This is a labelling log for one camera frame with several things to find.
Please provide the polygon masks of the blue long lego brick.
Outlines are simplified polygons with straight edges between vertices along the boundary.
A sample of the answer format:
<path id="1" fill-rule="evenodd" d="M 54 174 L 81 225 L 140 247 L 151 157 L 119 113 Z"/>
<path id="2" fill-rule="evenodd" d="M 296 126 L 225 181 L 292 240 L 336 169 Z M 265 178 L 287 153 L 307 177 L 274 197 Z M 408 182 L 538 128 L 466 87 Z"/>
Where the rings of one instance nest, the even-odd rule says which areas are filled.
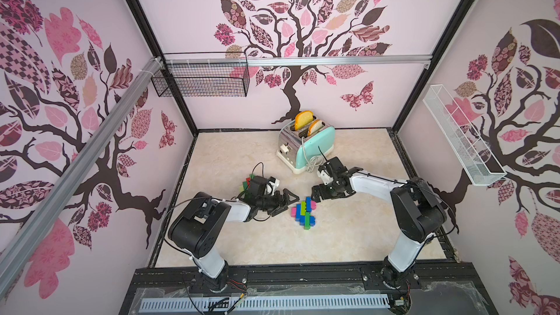
<path id="1" fill-rule="evenodd" d="M 312 201 L 311 198 L 308 196 L 306 197 L 306 212 L 312 212 Z"/>

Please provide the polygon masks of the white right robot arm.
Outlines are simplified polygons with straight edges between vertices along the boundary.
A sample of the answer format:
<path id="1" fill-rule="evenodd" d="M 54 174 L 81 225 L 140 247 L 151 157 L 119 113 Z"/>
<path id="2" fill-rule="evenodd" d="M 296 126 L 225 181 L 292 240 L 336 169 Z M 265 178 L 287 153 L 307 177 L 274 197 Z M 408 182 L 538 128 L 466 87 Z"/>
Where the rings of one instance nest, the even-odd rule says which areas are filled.
<path id="1" fill-rule="evenodd" d="M 392 204 L 400 234 L 384 258 L 381 276 L 387 287 L 401 288 L 425 244 L 447 220 L 440 196 L 417 176 L 406 181 L 388 179 L 359 167 L 347 169 L 338 157 L 320 165 L 317 174 L 322 184 L 313 186 L 312 197 L 319 201 L 364 193 Z"/>

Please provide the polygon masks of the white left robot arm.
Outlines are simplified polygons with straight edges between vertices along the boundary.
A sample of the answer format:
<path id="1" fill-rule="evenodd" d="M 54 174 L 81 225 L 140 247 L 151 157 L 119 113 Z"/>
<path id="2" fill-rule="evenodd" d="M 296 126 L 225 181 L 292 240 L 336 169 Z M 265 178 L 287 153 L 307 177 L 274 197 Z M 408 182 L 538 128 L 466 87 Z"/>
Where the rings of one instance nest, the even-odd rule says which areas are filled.
<path id="1" fill-rule="evenodd" d="M 169 226 L 167 239 L 171 246 L 189 255 L 207 283 L 206 287 L 219 293 L 227 287 L 229 279 L 229 265 L 214 246 L 224 224 L 247 223 L 259 211 L 275 217 L 299 201 L 300 197 L 287 189 L 248 200 L 222 200 L 199 192 L 187 201 L 188 205 Z"/>

